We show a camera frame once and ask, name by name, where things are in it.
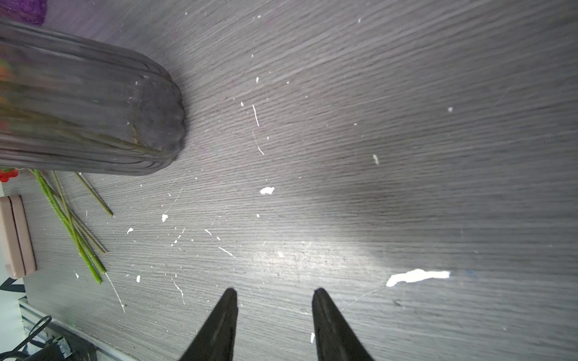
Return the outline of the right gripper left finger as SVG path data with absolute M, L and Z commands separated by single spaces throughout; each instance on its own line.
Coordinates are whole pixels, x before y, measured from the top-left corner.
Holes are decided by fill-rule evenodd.
M 238 314 L 237 292 L 228 288 L 179 360 L 231 361 Z

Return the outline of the purple blue glass vase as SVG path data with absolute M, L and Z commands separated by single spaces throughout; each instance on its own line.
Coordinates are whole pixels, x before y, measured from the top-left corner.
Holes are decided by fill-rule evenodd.
M 41 26 L 48 12 L 47 0 L 1 0 L 1 17 Z

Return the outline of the dark maroon glass vase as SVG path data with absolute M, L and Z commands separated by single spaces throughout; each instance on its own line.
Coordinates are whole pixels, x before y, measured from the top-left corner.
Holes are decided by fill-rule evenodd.
M 142 176 L 185 145 L 182 93 L 145 55 L 1 21 L 1 165 Z

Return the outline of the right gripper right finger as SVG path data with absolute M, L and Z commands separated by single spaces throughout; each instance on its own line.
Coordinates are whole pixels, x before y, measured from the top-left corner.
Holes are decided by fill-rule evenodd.
M 312 314 L 318 360 L 373 360 L 323 288 L 314 291 Z

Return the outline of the red rose flower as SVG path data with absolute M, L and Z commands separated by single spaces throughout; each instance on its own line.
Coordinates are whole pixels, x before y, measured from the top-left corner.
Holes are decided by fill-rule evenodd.
M 10 179 L 16 178 L 19 175 L 19 170 L 16 168 L 1 168 L 0 182 L 7 183 Z

